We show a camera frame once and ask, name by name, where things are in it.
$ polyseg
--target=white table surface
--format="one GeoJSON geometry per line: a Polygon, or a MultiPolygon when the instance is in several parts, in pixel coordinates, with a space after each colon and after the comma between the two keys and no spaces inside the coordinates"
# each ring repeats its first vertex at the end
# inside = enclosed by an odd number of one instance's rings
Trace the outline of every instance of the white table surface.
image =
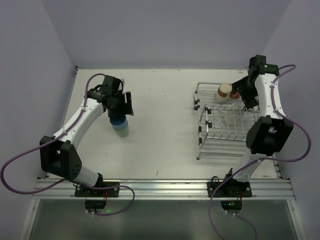
{"type": "MultiPolygon", "coordinates": [[[[247,75],[245,70],[79,70],[65,123],[80,106],[88,79],[103,73],[125,80],[132,94],[134,116],[127,116],[129,135],[120,138],[104,113],[78,146],[82,164],[105,179],[209,179],[223,178],[241,155],[196,160],[199,153],[193,93],[198,82],[233,83],[247,75]]],[[[93,88],[102,76],[91,81],[93,88]]],[[[245,143],[235,143],[245,151],[245,143]]],[[[253,179],[277,178],[271,161],[264,161],[253,179]]]]}

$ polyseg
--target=white backdrop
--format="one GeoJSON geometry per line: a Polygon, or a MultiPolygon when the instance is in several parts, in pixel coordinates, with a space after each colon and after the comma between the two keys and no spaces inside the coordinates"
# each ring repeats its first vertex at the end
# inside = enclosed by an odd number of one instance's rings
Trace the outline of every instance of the white backdrop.
{"type": "Polygon", "coordinates": [[[290,0],[42,0],[76,65],[243,69],[290,0]]]}

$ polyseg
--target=metal extrusion bar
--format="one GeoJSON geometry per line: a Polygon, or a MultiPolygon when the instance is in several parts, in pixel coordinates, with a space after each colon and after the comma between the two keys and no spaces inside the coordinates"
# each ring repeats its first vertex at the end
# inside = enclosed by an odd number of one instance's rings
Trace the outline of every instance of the metal extrusion bar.
{"type": "MultiPolygon", "coordinates": [[[[56,182],[56,179],[39,179],[35,189],[41,189],[56,182]]],[[[208,179],[106,179],[117,181],[121,185],[131,187],[138,200],[209,200],[207,192],[208,179]]],[[[250,181],[252,195],[245,200],[294,200],[294,192],[289,180],[266,179],[250,181]]],[[[64,181],[46,191],[33,195],[33,199],[99,199],[97,197],[74,197],[75,187],[71,182],[64,181]]],[[[121,188],[117,200],[129,200],[132,192],[121,188]]],[[[233,198],[214,198],[214,201],[233,200],[233,198]]]]}
{"type": "Polygon", "coordinates": [[[298,240],[308,239],[305,227],[303,225],[302,219],[301,219],[300,214],[298,212],[296,201],[295,200],[287,200],[287,204],[288,204],[292,223],[294,225],[298,240]]]}
{"type": "Polygon", "coordinates": [[[33,198],[31,200],[28,212],[24,220],[24,224],[23,224],[23,228],[22,228],[19,240],[28,240],[30,238],[31,230],[34,225],[34,221],[36,219],[37,211],[39,208],[39,203],[40,203],[39,199],[33,198]]]}

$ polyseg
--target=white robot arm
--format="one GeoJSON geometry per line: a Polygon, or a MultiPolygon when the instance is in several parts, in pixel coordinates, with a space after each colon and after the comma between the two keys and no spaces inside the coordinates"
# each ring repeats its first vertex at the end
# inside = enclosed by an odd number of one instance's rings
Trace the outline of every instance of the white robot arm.
{"type": "MultiPolygon", "coordinates": [[[[274,153],[281,151],[291,134],[294,124],[275,113],[273,108],[272,87],[274,87],[274,103],[277,106],[275,110],[285,116],[280,101],[278,84],[273,83],[278,75],[279,68],[277,65],[267,64],[266,56],[256,55],[250,59],[248,76],[232,84],[232,93],[238,92],[241,95],[247,109],[259,105],[260,117],[247,133],[247,150],[237,166],[230,169],[224,178],[225,180],[252,161],[272,156],[274,153]]],[[[252,197],[249,181],[260,162],[258,160],[257,163],[249,165],[228,180],[222,187],[223,195],[225,197],[238,197],[239,195],[252,197]]],[[[215,189],[218,185],[219,183],[210,183],[210,189],[215,189]]]]}
{"type": "Polygon", "coordinates": [[[103,176],[82,165],[77,148],[90,126],[106,110],[111,119],[125,119],[125,115],[133,115],[131,93],[123,93],[123,87],[122,80],[106,75],[101,85],[87,92],[87,98],[59,131],[52,137],[44,136],[41,139],[40,145],[45,145],[62,135],[58,140],[40,149],[43,171],[72,182],[101,187],[103,176]]]}
{"type": "MultiPolygon", "coordinates": [[[[272,82],[276,77],[277,76],[275,74],[270,74],[270,73],[266,73],[264,75],[260,74],[256,78],[254,82],[254,86],[258,94],[260,117],[270,116],[271,119],[282,120],[283,118],[274,112],[272,100],[271,100],[271,94],[270,94],[272,82]]],[[[278,111],[283,115],[285,115],[281,106],[279,88],[277,83],[274,85],[274,101],[275,101],[275,105],[278,107],[278,111]]],[[[274,129],[274,127],[271,127],[269,131],[270,133],[272,133],[273,131],[276,131],[276,130],[274,129]]],[[[252,162],[253,160],[260,157],[265,157],[265,156],[266,154],[261,154],[261,153],[253,154],[251,150],[248,148],[245,151],[239,163],[237,164],[237,166],[233,168],[233,172],[239,170],[240,168],[252,162]]],[[[234,179],[243,183],[249,182],[252,174],[259,167],[259,165],[260,165],[260,162],[247,167],[246,169],[242,170],[237,175],[235,175],[234,179]]]]}

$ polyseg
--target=glass panel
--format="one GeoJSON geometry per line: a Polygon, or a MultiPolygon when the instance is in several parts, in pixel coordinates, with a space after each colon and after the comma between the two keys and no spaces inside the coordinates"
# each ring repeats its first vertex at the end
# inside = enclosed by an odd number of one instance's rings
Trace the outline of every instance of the glass panel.
{"type": "MultiPolygon", "coordinates": [[[[108,200],[103,212],[129,201],[108,200]]],[[[113,216],[85,214],[84,200],[41,200],[31,240],[212,240],[220,239],[208,217],[209,201],[136,200],[129,210],[113,216]]],[[[296,240],[287,201],[243,201],[241,215],[258,231],[259,240],[296,240]]],[[[222,235],[252,240],[254,232],[243,220],[226,215],[219,202],[212,216],[222,235]]]]}

